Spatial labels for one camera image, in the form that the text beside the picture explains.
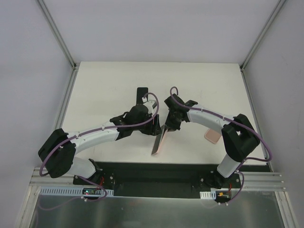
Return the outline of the pink silicone phone case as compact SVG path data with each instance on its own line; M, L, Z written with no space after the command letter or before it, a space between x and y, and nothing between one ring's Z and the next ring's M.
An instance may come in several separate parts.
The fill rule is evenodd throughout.
M205 139L212 144L217 144L222 135L212 129L208 129L204 135Z

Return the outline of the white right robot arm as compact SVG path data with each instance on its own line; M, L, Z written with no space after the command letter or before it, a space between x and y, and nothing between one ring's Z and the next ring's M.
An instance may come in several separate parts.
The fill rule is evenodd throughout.
M218 187L225 187L231 181L232 173L241 162L260 144L248 118L239 114L228 116L225 119L219 113L204 108L195 101L184 103L176 94L165 101L169 113L165 122L167 129L176 131L181 128L182 122L191 122L203 125L221 134L226 155L218 165L214 175L214 183Z

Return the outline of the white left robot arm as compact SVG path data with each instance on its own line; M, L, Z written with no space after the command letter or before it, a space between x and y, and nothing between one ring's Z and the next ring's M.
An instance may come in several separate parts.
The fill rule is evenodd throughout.
M73 133L67 133L62 128L54 130L38 151L42 161L40 176L48 175L55 179L71 174L91 185L101 185L101 168L93 159L81 159L77 154L105 142L129 137L134 131L152 136L159 134L158 110L155 101L148 101L111 118L99 128Z

